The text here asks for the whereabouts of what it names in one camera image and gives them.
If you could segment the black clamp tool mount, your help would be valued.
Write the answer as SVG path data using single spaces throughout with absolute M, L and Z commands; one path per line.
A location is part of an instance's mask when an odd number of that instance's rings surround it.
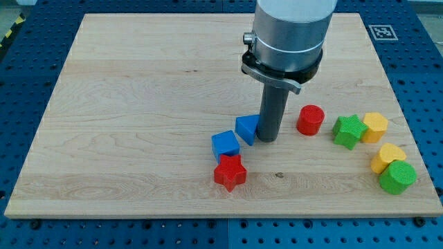
M 310 81 L 318 71 L 318 67 L 323 58 L 323 51 L 315 62 L 300 71 L 277 71 L 261 64 L 251 51 L 246 51 L 242 55 L 242 72 L 255 80 L 277 89 L 284 89 L 299 94 L 302 84 Z

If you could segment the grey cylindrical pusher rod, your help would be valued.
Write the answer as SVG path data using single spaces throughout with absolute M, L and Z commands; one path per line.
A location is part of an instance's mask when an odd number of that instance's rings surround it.
M 289 91 L 265 84 L 262 92 L 257 137 L 262 142 L 273 142 L 278 137 Z

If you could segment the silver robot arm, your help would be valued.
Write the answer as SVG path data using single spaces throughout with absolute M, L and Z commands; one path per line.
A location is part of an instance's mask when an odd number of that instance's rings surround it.
M 278 137 L 290 93 L 317 73 L 337 0 L 257 0 L 242 72 L 263 83 L 256 134 L 262 142 Z

